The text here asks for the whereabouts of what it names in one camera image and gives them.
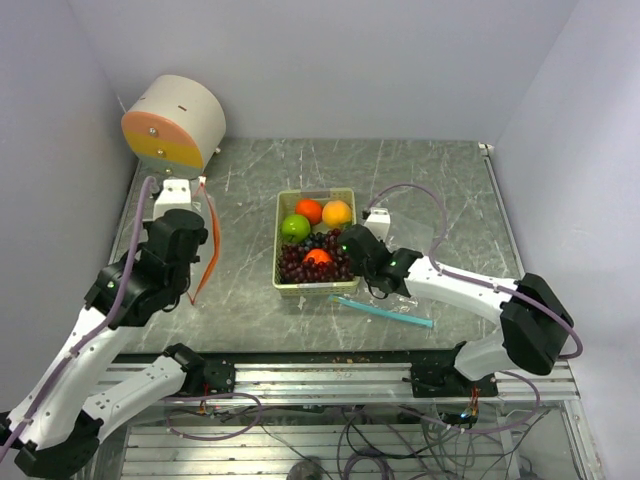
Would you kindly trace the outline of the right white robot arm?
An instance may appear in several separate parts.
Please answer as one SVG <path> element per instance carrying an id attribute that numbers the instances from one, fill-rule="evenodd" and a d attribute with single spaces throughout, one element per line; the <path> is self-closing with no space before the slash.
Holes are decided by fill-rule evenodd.
<path id="1" fill-rule="evenodd" d="M 390 251 L 363 225 L 349 227 L 338 243 L 352 272 L 381 298 L 425 298 L 494 324 L 490 335 L 412 366 L 405 381 L 415 396 L 468 395 L 479 381 L 512 369 L 547 376 L 560 359 L 574 322 L 542 277 L 488 277 L 439 264 L 419 251 Z"/>

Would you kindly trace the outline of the dark blue grape bunch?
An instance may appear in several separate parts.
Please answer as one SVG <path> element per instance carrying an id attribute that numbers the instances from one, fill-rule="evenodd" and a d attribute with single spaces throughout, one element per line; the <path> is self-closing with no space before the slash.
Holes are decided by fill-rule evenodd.
<path id="1" fill-rule="evenodd" d="M 286 244 L 309 247 L 310 249 L 325 248 L 330 244 L 336 243 L 337 238 L 341 233 L 342 231 L 340 229 L 333 229 L 327 232 L 312 232 L 304 238 L 285 236 L 284 242 Z"/>

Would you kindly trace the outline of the yellow-green perforated plastic basket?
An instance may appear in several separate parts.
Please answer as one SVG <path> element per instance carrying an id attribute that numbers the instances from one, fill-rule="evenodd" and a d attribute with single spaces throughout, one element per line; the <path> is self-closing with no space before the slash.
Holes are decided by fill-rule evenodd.
<path id="1" fill-rule="evenodd" d="M 297 202 L 302 198 L 310 198 L 318 201 L 323 207 L 324 205 L 331 200 L 342 200 L 346 202 L 352 210 L 352 223 L 347 224 L 340 229 L 342 232 L 346 230 L 348 227 L 357 223 L 356 218 L 356 208 L 355 208 L 355 194 L 354 191 L 350 188 L 332 188 L 329 190 L 321 190 L 321 191 L 301 191 L 301 190 L 291 190 L 291 191 L 282 191 L 278 194 L 277 197 L 277 208 L 276 208 L 276 221 L 275 221 L 275 238 L 274 238 L 274 257 L 273 257 L 273 275 L 272 281 L 274 287 L 279 290 L 280 294 L 283 296 L 298 296 L 298 295 L 329 295 L 329 294 L 351 294 L 356 291 L 357 285 L 360 281 L 358 276 L 355 276 L 355 279 L 350 282 L 326 282 L 326 283 L 314 283 L 314 284 L 280 284 L 276 282 L 275 276 L 275 266 L 276 259 L 280 248 L 286 244 L 280 234 L 280 224 L 282 220 L 291 214 L 295 213 L 295 207 Z M 318 224 L 312 226 L 312 232 L 327 232 L 329 230 L 333 230 L 332 228 L 326 226 L 323 221 Z"/>

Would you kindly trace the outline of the red-zipper clear bag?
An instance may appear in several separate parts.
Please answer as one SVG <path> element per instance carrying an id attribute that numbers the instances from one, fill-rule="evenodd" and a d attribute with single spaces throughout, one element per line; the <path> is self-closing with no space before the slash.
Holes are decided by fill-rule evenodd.
<path id="1" fill-rule="evenodd" d="M 207 191 L 207 179 L 199 176 L 190 184 L 192 208 L 204 220 L 207 239 L 198 249 L 200 260 L 192 266 L 191 284 L 187 296 L 195 305 L 201 292 L 211 278 L 220 255 L 221 234 L 213 197 Z"/>

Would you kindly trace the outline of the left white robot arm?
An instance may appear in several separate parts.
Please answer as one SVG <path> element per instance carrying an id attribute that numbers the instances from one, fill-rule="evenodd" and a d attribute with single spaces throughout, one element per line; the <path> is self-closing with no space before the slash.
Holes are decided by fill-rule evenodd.
<path id="1" fill-rule="evenodd" d="M 29 395 L 1 415 L 1 449 L 16 450 L 14 463 L 28 477 L 72 477 L 142 410 L 165 397 L 192 397 L 207 383 L 205 360 L 175 344 L 132 378 L 93 391 L 136 330 L 178 305 L 208 237 L 202 217 L 184 209 L 137 228 L 146 241 L 99 272 L 55 360 Z"/>

